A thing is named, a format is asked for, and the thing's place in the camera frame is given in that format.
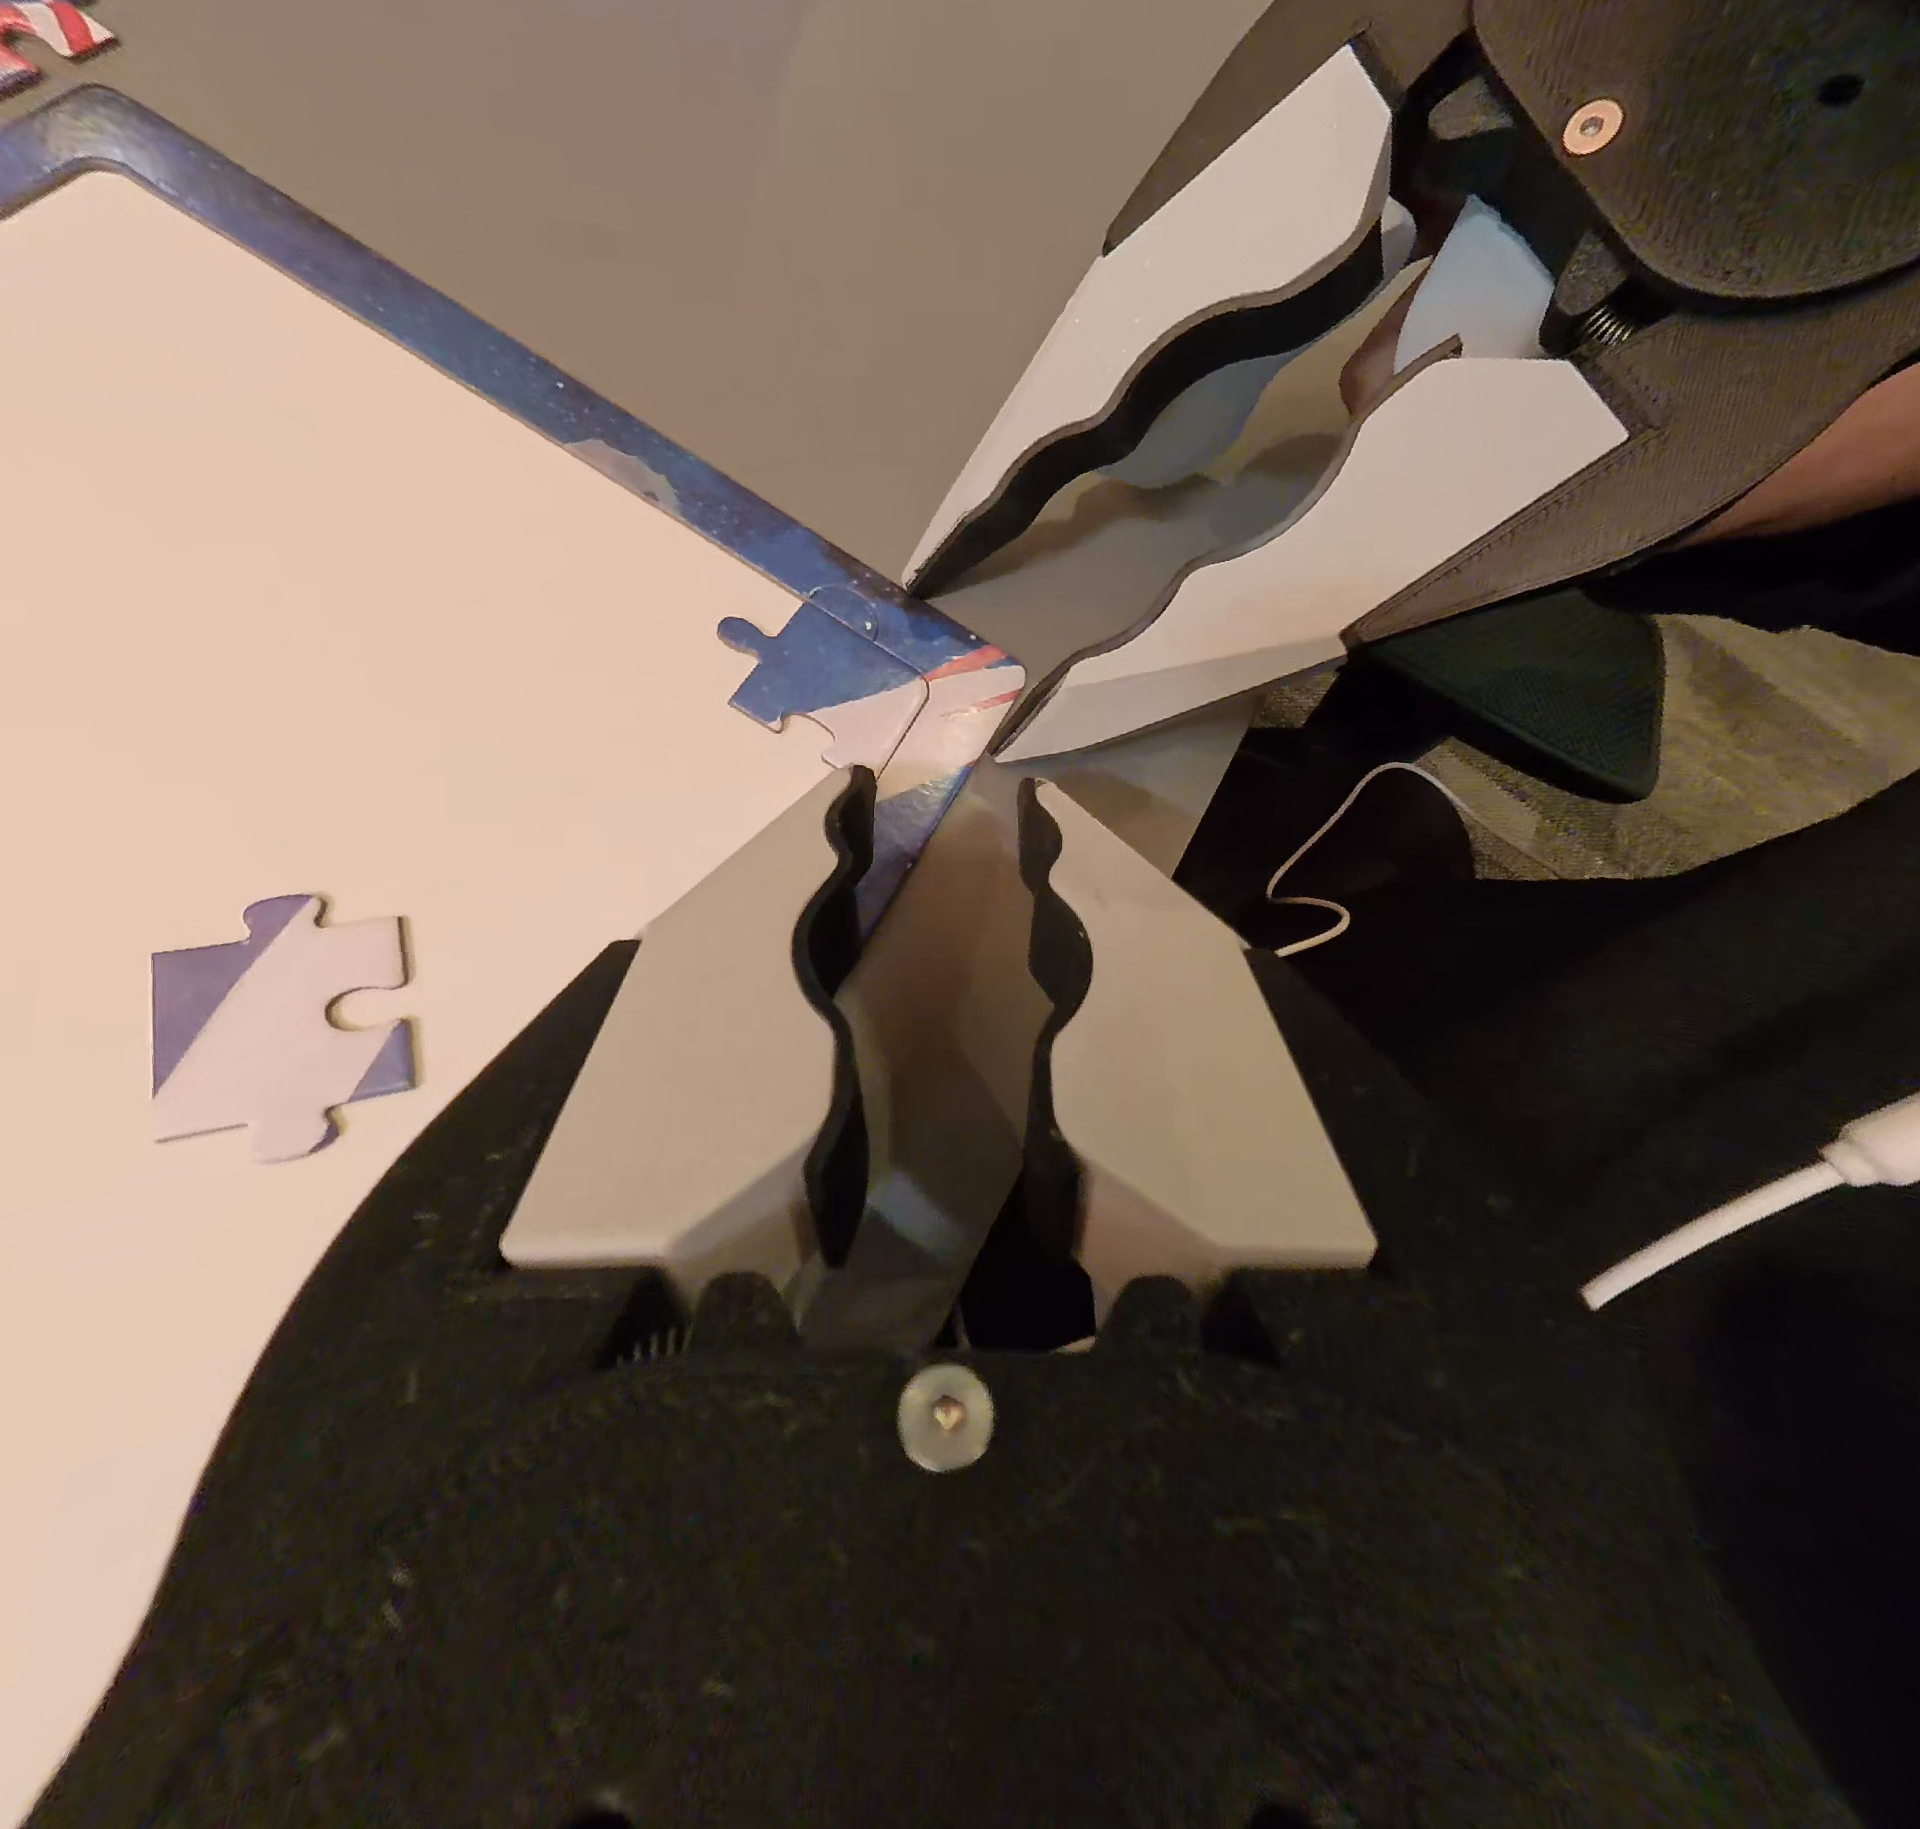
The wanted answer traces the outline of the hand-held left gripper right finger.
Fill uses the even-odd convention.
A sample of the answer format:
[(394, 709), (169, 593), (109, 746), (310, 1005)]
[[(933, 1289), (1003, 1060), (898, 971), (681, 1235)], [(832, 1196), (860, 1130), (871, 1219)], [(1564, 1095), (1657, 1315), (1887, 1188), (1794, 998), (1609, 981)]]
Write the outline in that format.
[(1127, 1284), (1357, 1272), (1377, 1235), (1243, 937), (1044, 780), (1017, 792), (1046, 998), (1019, 1162), (1041, 1258), (1096, 1319)]

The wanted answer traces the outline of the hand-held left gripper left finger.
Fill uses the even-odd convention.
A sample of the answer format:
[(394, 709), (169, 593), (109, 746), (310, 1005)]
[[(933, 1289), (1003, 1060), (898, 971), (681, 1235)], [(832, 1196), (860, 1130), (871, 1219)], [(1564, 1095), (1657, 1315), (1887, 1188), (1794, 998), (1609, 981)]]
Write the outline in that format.
[(501, 1235), (508, 1263), (703, 1289), (847, 1261), (871, 1144), (838, 994), (875, 812), (867, 767), (832, 770), (640, 932)]

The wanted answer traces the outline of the white puzzle frame blue border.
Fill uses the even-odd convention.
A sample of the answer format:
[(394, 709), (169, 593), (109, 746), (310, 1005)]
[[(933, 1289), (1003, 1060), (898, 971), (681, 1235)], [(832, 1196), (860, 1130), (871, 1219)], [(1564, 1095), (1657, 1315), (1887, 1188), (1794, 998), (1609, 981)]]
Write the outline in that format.
[[(830, 767), (731, 706), (811, 600), (919, 671), (879, 884), (1019, 664), (117, 90), (4, 124), (4, 1825), (377, 1176)], [(421, 1083), (264, 1165), (153, 1137), (149, 960), (397, 914)]]

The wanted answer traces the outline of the red striped puzzle piece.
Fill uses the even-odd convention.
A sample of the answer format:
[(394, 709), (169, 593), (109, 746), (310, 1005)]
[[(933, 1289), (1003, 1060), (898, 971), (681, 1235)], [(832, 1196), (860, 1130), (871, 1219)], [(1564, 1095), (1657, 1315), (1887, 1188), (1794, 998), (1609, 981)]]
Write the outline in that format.
[(59, 60), (89, 60), (119, 44), (113, 30), (93, 13), (96, 0), (2, 0), (2, 96), (9, 98), (42, 79), (35, 46)]

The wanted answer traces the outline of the person's right hand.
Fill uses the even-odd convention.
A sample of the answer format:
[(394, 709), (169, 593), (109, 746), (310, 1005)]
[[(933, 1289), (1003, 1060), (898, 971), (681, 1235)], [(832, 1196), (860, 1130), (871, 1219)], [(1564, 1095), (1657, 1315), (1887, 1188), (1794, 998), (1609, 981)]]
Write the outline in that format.
[(1918, 359), (1873, 384), (1834, 424), (1738, 501), (1668, 547), (1766, 542), (1918, 497)]

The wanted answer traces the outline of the person's black clothing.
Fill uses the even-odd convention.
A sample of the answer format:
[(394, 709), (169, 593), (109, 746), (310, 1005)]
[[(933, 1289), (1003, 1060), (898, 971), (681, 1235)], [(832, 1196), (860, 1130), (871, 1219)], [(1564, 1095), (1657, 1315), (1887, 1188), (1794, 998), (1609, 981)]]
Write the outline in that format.
[[(1360, 668), (1243, 736), (1178, 880), (1526, 1193), (1572, 1284), (1916, 1095), (1916, 658), (1672, 618), (1681, 789), (1603, 807)], [(1614, 1302), (1709, 1554), (1864, 1825), (1916, 1825), (1916, 1186)]]

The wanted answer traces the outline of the white blue rocket puzzle piece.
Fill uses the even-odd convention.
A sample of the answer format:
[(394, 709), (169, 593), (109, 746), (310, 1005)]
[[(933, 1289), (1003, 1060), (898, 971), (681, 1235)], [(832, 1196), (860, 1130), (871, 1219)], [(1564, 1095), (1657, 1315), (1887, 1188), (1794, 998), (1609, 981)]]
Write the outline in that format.
[(421, 1083), (409, 1019), (341, 1026), (335, 1005), (414, 974), (406, 918), (335, 920), (324, 895), (246, 903), (242, 935), (149, 960), (153, 1137), (244, 1130), (252, 1159), (304, 1159), (341, 1106)]
[(723, 616), (716, 636), (753, 660), (731, 706), (774, 732), (793, 720), (812, 722), (832, 767), (864, 767), (879, 778), (928, 702), (919, 671), (811, 600), (777, 634)]

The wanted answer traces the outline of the person's right forearm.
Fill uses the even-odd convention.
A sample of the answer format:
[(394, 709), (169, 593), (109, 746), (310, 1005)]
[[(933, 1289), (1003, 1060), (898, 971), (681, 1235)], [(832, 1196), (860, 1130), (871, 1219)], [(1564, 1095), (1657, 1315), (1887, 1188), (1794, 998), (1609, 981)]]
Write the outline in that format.
[(1780, 535), (1648, 553), (1582, 584), (1645, 616), (1723, 616), (1918, 653), (1918, 499)]

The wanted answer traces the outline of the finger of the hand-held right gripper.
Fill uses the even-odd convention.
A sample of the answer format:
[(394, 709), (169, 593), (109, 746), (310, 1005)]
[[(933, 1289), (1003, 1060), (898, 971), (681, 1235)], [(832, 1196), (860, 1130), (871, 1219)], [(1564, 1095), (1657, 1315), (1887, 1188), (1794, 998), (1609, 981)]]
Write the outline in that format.
[(1106, 245), (938, 503), (904, 583), (938, 595), (1086, 472), (1159, 492), (1225, 453), (1267, 385), (1411, 254), (1394, 102), (1343, 41)]
[(1411, 294), (1401, 372), (1281, 528), (1196, 566), (1158, 614), (1047, 682), (1003, 759), (1078, 751), (1327, 665), (1343, 631), (1626, 438), (1541, 348), (1554, 278), (1471, 198)]

